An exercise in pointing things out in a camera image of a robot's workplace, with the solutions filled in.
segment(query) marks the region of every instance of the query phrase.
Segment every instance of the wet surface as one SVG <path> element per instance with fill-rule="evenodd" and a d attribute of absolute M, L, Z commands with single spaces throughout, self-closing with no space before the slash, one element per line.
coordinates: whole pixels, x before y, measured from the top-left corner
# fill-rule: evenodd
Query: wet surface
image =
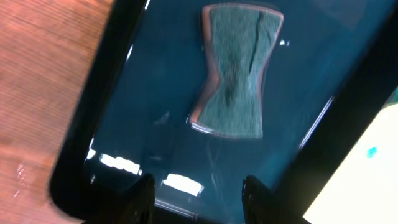
<path fill-rule="evenodd" d="M 201 9 L 215 3 L 149 3 L 91 146 L 97 164 L 87 172 L 116 190 L 151 173 L 158 206 L 242 223 L 242 180 L 255 175 L 275 186 L 393 1 L 267 2 L 285 20 L 264 76 L 259 140 L 218 138 L 186 124 L 207 76 Z M 106 165 L 112 168 L 103 171 Z"/>

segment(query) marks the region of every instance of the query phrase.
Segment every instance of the green sponge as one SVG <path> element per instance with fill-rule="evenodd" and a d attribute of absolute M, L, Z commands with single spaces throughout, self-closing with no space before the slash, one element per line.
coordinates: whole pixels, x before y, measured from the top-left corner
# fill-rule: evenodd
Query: green sponge
<path fill-rule="evenodd" d="M 209 76 L 192 128 L 227 138 L 261 138 L 261 83 L 283 15 L 245 4 L 203 8 Z"/>

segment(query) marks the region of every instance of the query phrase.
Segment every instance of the wood grain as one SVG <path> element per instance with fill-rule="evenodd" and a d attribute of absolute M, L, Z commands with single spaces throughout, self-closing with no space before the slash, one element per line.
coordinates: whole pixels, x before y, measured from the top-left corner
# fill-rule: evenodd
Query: wood grain
<path fill-rule="evenodd" d="M 111 5 L 0 1 L 0 223 L 81 223 L 47 185 Z"/>

